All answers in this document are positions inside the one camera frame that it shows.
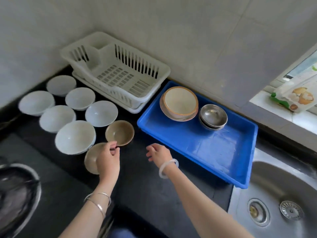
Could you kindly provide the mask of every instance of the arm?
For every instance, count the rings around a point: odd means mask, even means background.
[[[105,144],[96,161],[100,182],[90,199],[101,205],[104,214],[109,200],[105,195],[98,193],[106,193],[110,196],[117,182],[120,170],[120,149],[116,148],[116,150],[110,151],[111,148],[115,148],[116,144],[117,141]],[[99,208],[88,200],[59,238],[96,238],[102,221],[103,216]]]
[[[149,161],[157,167],[172,159],[170,151],[162,145],[152,144],[146,148]],[[201,192],[174,163],[170,163],[164,173],[175,186],[183,207],[199,236],[226,238],[253,238],[253,236],[231,215],[220,208]]]

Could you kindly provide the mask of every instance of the blue plastic tray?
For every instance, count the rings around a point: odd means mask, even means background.
[[[226,111],[228,122],[225,127],[219,131],[206,130],[198,115],[187,122],[173,121],[161,111],[159,100],[168,88],[174,86],[179,85],[173,81],[166,84],[139,118],[138,126],[223,180],[242,189],[248,188],[258,126],[197,93],[199,108],[213,103]]]

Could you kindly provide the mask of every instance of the white bowl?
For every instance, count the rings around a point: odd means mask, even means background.
[[[118,108],[109,101],[98,101],[89,106],[86,110],[85,118],[94,127],[105,127],[116,120]]]
[[[61,128],[56,137],[56,148],[67,155],[86,152],[96,141],[96,131],[87,121],[77,120]]]
[[[191,116],[198,109],[196,95],[184,87],[172,87],[163,95],[163,102],[168,112],[174,118]]]
[[[34,91],[19,102],[19,110],[28,115],[41,116],[45,110],[55,105],[53,95],[46,91]]]
[[[65,98],[67,106],[78,111],[85,111],[93,102],[96,95],[90,88],[75,88]]]
[[[56,76],[46,84],[47,91],[60,97],[65,97],[74,88],[76,88],[76,80],[68,75]]]
[[[75,121],[74,110],[66,105],[57,105],[47,109],[40,117],[40,127],[47,132],[57,133],[66,124]]]
[[[99,174],[98,169],[97,169],[96,160],[97,160],[100,152],[103,150],[103,147],[105,146],[105,144],[106,143],[95,144],[86,153],[84,164],[85,164],[86,169],[92,174],[95,174],[95,175]]]

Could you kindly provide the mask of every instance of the white jade bangle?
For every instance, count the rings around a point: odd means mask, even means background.
[[[162,179],[168,179],[168,177],[166,175],[163,175],[162,172],[165,169],[166,166],[168,166],[170,163],[175,162],[176,166],[178,167],[178,161],[176,159],[172,159],[170,161],[165,162],[164,164],[161,165],[159,171],[158,171],[158,175],[162,178]]]

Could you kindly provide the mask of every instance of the white plastic dish rack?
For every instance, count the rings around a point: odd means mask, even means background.
[[[74,77],[131,113],[140,112],[171,73],[166,64],[102,32],[63,48],[61,56]]]

